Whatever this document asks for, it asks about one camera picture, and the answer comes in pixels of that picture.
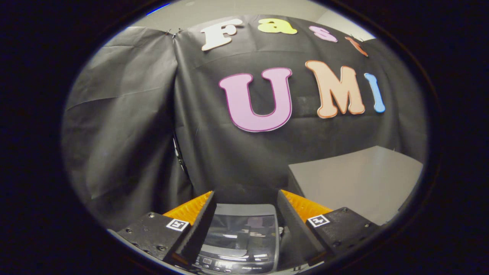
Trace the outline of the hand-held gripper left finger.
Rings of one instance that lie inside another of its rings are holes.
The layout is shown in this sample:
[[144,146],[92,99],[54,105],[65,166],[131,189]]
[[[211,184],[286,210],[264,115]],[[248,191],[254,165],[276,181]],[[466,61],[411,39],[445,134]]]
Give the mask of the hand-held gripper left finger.
[[209,191],[165,214],[148,212],[115,232],[115,238],[143,258],[165,268],[190,268],[199,251],[217,203]]

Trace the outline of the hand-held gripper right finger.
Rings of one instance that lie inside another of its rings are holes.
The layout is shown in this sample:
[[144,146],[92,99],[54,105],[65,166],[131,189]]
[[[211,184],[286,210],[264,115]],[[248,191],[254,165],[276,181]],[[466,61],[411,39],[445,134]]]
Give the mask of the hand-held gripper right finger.
[[364,245],[380,230],[350,208],[336,210],[286,190],[277,195],[285,223],[280,267],[316,267],[337,262]]

